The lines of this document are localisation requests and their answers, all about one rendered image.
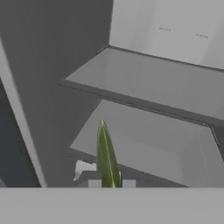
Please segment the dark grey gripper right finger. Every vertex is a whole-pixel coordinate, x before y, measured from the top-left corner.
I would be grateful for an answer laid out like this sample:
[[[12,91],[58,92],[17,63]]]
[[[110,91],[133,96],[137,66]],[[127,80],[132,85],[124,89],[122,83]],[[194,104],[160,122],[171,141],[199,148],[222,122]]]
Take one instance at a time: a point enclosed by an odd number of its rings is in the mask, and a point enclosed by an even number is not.
[[[130,174],[128,174],[124,171],[121,171],[120,177],[121,177],[123,188],[136,188],[137,187],[137,181]]]

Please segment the grey glass fridge shelf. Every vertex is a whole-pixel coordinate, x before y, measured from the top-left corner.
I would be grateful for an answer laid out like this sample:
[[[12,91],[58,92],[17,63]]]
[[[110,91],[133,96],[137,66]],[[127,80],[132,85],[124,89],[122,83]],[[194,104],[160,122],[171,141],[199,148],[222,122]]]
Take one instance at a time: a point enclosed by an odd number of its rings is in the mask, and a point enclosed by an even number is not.
[[[142,110],[224,126],[224,73],[108,46],[61,86]]]
[[[208,127],[101,101],[70,146],[89,162],[101,120],[118,164],[184,186],[224,187],[224,161]]]

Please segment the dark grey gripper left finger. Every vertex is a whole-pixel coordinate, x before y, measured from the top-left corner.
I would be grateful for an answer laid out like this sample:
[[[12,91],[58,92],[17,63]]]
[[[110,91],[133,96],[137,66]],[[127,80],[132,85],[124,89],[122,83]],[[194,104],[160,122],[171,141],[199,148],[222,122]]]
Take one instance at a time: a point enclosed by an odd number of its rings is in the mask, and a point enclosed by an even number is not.
[[[84,171],[80,177],[73,182],[73,187],[101,188],[102,174],[98,171]]]

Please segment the grey fridge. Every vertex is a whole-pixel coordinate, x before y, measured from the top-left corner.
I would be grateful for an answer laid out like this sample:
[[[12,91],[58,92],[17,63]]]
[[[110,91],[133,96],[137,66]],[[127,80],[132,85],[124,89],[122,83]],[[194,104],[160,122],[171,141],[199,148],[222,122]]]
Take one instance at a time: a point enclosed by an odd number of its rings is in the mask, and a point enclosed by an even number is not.
[[[108,46],[224,73],[224,0],[0,0],[0,81],[42,186],[72,186],[76,161],[95,161],[70,146],[111,101],[60,82]],[[208,127],[224,161],[224,126],[177,120]]]

